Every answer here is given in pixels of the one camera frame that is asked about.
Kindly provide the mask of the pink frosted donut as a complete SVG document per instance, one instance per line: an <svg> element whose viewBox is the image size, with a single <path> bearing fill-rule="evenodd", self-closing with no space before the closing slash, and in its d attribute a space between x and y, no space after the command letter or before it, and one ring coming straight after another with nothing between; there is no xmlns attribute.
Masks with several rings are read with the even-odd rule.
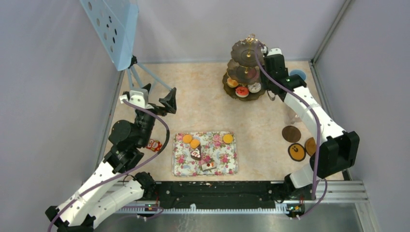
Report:
<svg viewBox="0 0 410 232"><path fill-rule="evenodd" d="M248 81L257 81L259 77L260 77L259 69L256 69L256 68L248 69L248 72L246 73L246 79Z"/></svg>

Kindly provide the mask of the white striped donut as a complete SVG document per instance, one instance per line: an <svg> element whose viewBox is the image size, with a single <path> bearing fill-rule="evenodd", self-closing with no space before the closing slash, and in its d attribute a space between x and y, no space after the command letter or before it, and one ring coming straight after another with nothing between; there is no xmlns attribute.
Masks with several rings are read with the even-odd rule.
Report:
<svg viewBox="0 0 410 232"><path fill-rule="evenodd" d="M259 91L261 91L261 89L262 89L262 85L261 83L258 83L258 82L248 85L248 90L250 93L258 93Z"/></svg>

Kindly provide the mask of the metal tongs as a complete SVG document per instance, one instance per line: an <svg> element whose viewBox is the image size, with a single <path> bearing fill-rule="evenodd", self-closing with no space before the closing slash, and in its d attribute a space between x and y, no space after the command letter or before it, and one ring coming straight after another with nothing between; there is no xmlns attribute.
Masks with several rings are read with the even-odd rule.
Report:
<svg viewBox="0 0 410 232"><path fill-rule="evenodd" d="M276 99L276 94L274 94L272 91L267 90L266 93L267 93L270 101L274 101Z"/></svg>

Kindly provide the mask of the red donut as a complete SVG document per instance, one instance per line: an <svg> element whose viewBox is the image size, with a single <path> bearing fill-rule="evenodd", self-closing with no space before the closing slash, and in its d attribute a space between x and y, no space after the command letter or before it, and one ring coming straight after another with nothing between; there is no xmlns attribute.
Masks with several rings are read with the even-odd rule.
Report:
<svg viewBox="0 0 410 232"><path fill-rule="evenodd" d="M246 98L249 95L249 89L245 86L238 86L235 89L235 94L240 98Z"/></svg>

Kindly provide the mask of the orange bun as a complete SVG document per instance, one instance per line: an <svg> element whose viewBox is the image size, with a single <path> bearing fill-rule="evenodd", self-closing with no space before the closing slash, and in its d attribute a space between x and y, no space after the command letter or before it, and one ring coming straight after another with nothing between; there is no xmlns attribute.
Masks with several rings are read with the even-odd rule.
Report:
<svg viewBox="0 0 410 232"><path fill-rule="evenodd" d="M236 87L238 87L239 83L236 80L232 79L231 77L228 77L227 78L227 85L230 88L236 88Z"/></svg>

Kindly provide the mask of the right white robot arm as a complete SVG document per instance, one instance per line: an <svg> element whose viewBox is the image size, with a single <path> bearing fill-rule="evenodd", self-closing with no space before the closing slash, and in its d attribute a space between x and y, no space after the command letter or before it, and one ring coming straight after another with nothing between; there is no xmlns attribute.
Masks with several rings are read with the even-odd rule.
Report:
<svg viewBox="0 0 410 232"><path fill-rule="evenodd" d="M283 192L287 198L297 199L304 187L312 186L315 196L319 180L355 164L359 135L343 129L325 112L300 75L289 75L281 53L269 53L263 60L256 59L262 83L299 116L316 143L309 164L285 176Z"/></svg>

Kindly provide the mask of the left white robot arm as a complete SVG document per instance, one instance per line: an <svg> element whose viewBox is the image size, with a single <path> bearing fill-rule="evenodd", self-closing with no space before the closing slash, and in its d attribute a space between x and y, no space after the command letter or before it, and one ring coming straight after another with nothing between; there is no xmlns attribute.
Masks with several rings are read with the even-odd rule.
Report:
<svg viewBox="0 0 410 232"><path fill-rule="evenodd" d="M108 138L112 147L94 173L65 202L46 210L50 221L47 231L56 226L59 232L92 232L126 204L141 198L149 200L154 196L155 182L148 173L136 174L128 185L105 195L118 179L153 161L168 145L170 129L162 117L177 111L176 88L170 89L165 97L159 99L160 106L149 102L150 88L151 84L147 84L120 95L120 103L135 110L135 121L120 120L113 125ZM144 154L140 149L147 147L156 121L165 128L165 141L154 155L141 161Z"/></svg>

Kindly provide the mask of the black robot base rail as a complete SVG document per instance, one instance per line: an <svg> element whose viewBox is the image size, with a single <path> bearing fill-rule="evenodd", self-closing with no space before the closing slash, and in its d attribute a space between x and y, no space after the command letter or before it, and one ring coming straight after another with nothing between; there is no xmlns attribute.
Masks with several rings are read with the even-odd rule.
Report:
<svg viewBox="0 0 410 232"><path fill-rule="evenodd" d="M148 200L165 209L269 209L285 201L311 200L311 186L288 189L281 181L162 181Z"/></svg>

